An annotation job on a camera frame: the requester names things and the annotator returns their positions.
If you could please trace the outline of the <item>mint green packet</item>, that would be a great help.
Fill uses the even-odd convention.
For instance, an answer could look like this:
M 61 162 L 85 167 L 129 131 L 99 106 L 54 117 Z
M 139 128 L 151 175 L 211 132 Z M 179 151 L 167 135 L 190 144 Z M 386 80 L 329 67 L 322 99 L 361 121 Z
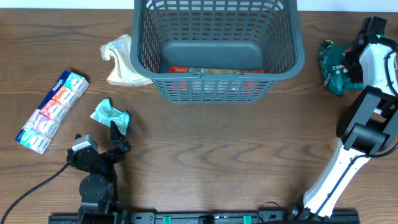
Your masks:
M 127 111 L 120 111 L 111 105 L 109 98 L 104 99 L 90 115 L 90 118 L 110 127 L 114 121 L 121 134 L 126 135 L 130 115 Z

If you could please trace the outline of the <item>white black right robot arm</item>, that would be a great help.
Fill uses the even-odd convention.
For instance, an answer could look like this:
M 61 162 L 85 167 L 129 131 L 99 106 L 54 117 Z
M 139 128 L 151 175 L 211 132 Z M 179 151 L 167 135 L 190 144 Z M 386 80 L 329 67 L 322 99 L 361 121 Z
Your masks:
M 345 55 L 350 79 L 364 89 L 337 124 L 338 144 L 321 176 L 287 214 L 291 222 L 347 223 L 333 209 L 351 179 L 371 159 L 397 150 L 397 42 L 384 35 L 386 24 L 365 18 Z

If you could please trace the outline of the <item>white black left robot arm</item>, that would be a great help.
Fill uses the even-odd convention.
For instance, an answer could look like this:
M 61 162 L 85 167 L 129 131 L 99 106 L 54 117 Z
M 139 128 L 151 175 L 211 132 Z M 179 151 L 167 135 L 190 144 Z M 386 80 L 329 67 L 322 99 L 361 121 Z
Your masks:
M 118 175 L 114 165 L 125 159 L 131 146 L 114 121 L 110 122 L 110 140 L 115 148 L 99 153 L 93 138 L 77 134 L 67 151 L 67 163 L 89 173 L 79 186 L 79 223 L 130 222 L 129 212 L 119 207 Z

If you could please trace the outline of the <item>green Nescafe coffee bag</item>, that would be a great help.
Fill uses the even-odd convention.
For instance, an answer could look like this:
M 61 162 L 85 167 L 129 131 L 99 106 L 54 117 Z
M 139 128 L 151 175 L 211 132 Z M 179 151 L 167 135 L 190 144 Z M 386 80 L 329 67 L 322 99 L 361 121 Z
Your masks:
M 351 47 L 323 40 L 318 51 L 323 86 L 335 96 L 344 96 L 346 90 L 361 91 L 363 83 L 352 83 L 348 69 L 344 66 L 345 54 Z

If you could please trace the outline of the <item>Kleenex tissue multipack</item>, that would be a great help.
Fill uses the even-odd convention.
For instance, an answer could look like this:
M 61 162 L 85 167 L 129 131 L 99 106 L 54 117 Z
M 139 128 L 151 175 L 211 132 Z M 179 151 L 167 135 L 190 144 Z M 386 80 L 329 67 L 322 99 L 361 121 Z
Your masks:
M 89 85 L 85 77 L 69 70 L 63 71 L 19 131 L 15 141 L 36 153 L 43 154 L 63 120 Z

